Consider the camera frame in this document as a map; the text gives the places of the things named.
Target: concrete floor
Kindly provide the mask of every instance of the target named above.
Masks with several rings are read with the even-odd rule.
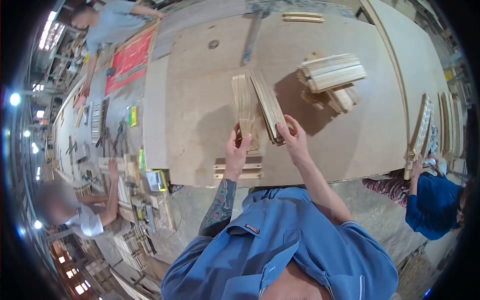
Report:
[[[186,0],[179,2],[178,9],[187,5],[187,2],[195,3],[198,0]],[[358,7],[357,0],[333,0],[331,2],[349,6],[353,12]],[[101,103],[104,99],[105,91],[105,70],[100,70],[94,75],[91,87],[91,94],[88,103]],[[118,124],[121,120],[127,121],[127,107],[134,104],[138,105],[138,120],[142,119],[142,98],[144,91],[144,78],[136,80],[125,87],[110,94],[110,106],[107,116],[107,126],[110,133],[115,138]],[[90,149],[90,161],[96,162],[97,157],[103,156],[101,147],[95,149],[90,139],[90,124],[87,127],[81,126],[75,128],[76,114],[73,113],[72,105],[67,105],[65,111],[65,121],[62,126],[57,126],[57,155],[62,162],[62,168],[68,175],[71,173],[69,157],[65,155],[68,148],[68,136],[71,135],[77,143],[88,145]],[[138,154],[142,144],[142,127],[141,123],[134,128],[128,128],[127,141],[128,153]],[[74,165],[74,176],[80,179],[80,173],[76,165]],[[363,187],[360,180],[352,180],[343,183],[332,184],[332,189],[346,202],[348,208],[352,212],[354,219],[364,227],[374,238],[376,238],[387,250],[395,264],[398,264],[409,255],[413,250],[422,245],[426,238],[419,233],[414,233],[412,229],[405,223],[405,209],[394,204],[386,196],[370,192]],[[149,258],[151,261],[150,268],[146,272],[149,278],[142,280],[151,290],[159,291],[158,285],[163,278],[168,265],[171,264],[177,256],[183,251],[188,243],[197,235],[200,223],[208,210],[216,188],[185,186],[183,189],[175,192],[171,199],[171,208],[173,211],[177,232],[159,231],[153,235],[157,254],[155,258]],[[241,211],[241,202],[248,193],[248,189],[237,189],[233,218],[237,217]],[[438,262],[455,244],[454,235],[447,235],[444,238],[432,243],[427,253],[433,262]],[[120,261],[120,253],[112,245],[111,240],[104,240],[97,243],[107,262],[111,265]],[[140,274],[122,262],[118,264],[116,270],[125,278],[136,280]]]

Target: tattooed forearm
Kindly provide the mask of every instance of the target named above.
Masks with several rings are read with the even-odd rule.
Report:
[[[214,238],[230,223],[236,187],[236,182],[222,179],[216,191],[215,199],[200,225],[198,235]]]

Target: plywood board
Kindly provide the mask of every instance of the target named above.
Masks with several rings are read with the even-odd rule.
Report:
[[[151,62],[145,78],[143,139],[145,164],[149,169],[168,169],[166,139],[166,93],[168,56]]]
[[[327,181],[402,168],[407,149],[406,130],[399,126],[405,123],[402,100],[382,39],[371,24],[331,15],[324,19],[321,26],[284,23],[281,13],[272,13],[262,20],[249,66],[261,69],[283,113],[304,127],[309,151]],[[237,119],[231,78],[246,72],[240,63],[250,23],[242,16],[225,18],[183,30],[175,40],[167,87],[172,183],[215,184],[212,166],[224,157]],[[209,49],[214,39],[219,46]],[[329,55],[355,53],[369,75],[355,83],[363,101],[348,114],[332,118],[336,114],[330,108],[314,110],[300,97],[305,86],[296,78],[298,64],[318,48]],[[240,180],[240,186],[303,183],[286,148],[269,144],[264,124],[259,126],[259,142],[264,176]]]
[[[388,35],[400,67],[408,108],[409,136],[412,137],[422,95],[448,92],[442,65],[430,37],[423,29],[380,0],[368,2]],[[433,111],[433,123],[439,128],[440,109],[435,106]]]

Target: blue shirt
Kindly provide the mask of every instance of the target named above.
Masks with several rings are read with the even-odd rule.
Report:
[[[413,231],[437,240],[457,225],[458,191],[462,187],[428,172],[420,175],[417,195],[407,199],[405,221]]]
[[[290,260],[336,300],[390,299],[398,273],[356,222],[333,225],[301,188],[255,192],[215,238],[198,236],[162,281],[165,300],[257,300]]]

